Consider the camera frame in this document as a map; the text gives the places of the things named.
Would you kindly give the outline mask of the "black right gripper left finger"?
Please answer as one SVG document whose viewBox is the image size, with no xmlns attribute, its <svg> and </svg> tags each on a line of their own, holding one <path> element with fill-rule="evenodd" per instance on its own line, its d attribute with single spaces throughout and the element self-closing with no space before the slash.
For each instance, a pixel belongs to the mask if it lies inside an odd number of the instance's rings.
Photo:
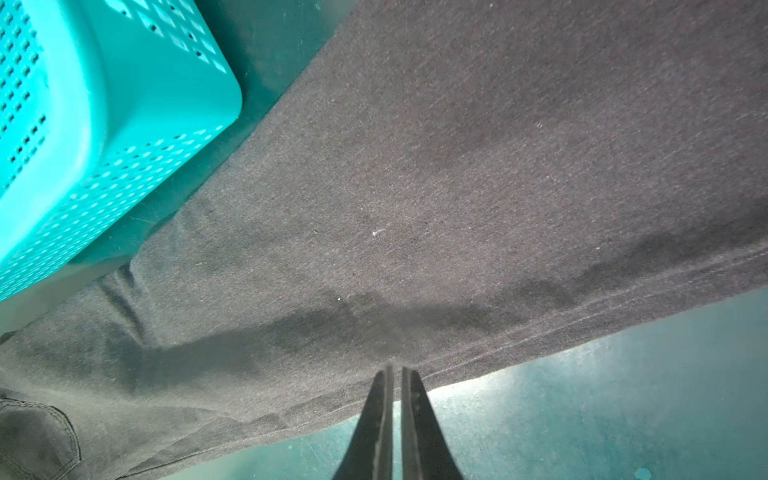
<svg viewBox="0 0 768 480">
<path fill-rule="evenodd" d="M 391 480 L 393 469 L 393 369 L 374 376 L 347 451 L 333 480 Z"/>
</svg>

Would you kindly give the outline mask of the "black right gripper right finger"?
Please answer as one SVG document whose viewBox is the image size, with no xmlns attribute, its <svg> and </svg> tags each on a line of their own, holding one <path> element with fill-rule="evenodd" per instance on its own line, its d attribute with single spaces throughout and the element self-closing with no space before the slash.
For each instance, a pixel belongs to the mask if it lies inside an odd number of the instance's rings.
<svg viewBox="0 0 768 480">
<path fill-rule="evenodd" d="M 416 370 L 404 367 L 401 384 L 401 457 L 405 480 L 463 480 L 427 390 Z"/>
</svg>

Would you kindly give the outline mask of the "dark grey long pants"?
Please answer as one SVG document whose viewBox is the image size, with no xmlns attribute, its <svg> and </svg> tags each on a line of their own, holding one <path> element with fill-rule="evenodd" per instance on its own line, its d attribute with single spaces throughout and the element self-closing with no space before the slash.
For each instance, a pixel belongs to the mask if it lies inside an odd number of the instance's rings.
<svg viewBox="0 0 768 480">
<path fill-rule="evenodd" d="M 159 479 L 767 282 L 763 1 L 361 1 L 131 261 L 1 339 L 5 479 Z"/>
</svg>

